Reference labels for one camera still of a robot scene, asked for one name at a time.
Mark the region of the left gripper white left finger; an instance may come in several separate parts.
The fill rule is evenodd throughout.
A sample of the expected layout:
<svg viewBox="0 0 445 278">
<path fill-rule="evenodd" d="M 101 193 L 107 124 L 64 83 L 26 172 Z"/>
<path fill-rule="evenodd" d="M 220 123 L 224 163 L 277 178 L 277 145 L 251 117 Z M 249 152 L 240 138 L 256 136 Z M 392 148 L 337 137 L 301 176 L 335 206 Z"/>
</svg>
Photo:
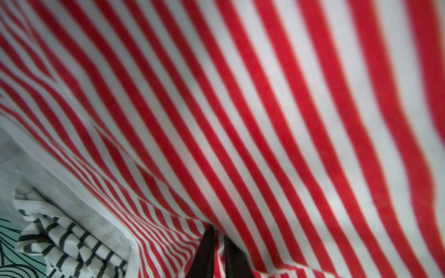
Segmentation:
<svg viewBox="0 0 445 278">
<path fill-rule="evenodd" d="M 214 227 L 210 225 L 203 234 L 186 278 L 213 277 L 215 241 Z"/>
</svg>

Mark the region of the black white striped tank top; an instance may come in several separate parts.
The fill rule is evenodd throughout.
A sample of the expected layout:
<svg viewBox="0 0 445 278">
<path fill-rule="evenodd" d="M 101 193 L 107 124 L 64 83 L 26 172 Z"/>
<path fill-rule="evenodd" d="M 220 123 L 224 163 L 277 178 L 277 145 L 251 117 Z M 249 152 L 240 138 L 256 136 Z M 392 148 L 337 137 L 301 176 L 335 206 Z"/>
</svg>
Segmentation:
<svg viewBox="0 0 445 278">
<path fill-rule="evenodd" d="M 28 256 L 43 256 L 48 277 L 125 277 L 124 259 L 33 188 L 16 189 L 13 204 L 27 223 L 15 249 Z"/>
</svg>

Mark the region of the red white striped tank top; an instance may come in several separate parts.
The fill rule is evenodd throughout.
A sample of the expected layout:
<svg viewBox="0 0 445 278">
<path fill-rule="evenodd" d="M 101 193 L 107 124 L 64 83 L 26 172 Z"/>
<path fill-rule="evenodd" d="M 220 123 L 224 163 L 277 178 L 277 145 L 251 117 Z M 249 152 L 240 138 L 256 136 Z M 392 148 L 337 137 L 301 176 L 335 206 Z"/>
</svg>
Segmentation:
<svg viewBox="0 0 445 278">
<path fill-rule="evenodd" d="M 445 275 L 443 1 L 2 1 L 1 126 L 132 278 Z"/>
</svg>

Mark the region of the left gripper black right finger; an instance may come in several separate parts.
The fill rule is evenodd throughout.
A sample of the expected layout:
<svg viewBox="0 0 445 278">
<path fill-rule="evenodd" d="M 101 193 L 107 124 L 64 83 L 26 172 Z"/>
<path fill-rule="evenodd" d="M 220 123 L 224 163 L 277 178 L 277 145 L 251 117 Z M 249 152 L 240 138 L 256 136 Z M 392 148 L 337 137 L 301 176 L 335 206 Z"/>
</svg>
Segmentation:
<svg viewBox="0 0 445 278">
<path fill-rule="evenodd" d="M 244 252 L 229 237 L 224 237 L 225 269 L 227 278 L 255 278 Z"/>
</svg>

